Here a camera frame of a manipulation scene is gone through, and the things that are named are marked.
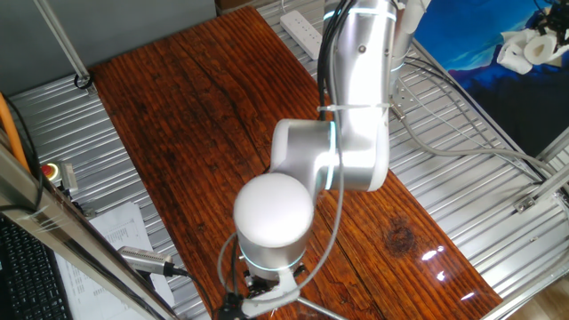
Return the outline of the black background gripper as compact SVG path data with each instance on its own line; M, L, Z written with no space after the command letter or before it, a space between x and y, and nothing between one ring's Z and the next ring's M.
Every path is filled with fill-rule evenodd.
M557 46L568 45L568 3L553 3L547 17L541 17L535 22L535 29L540 36L551 34L552 29L556 29Z

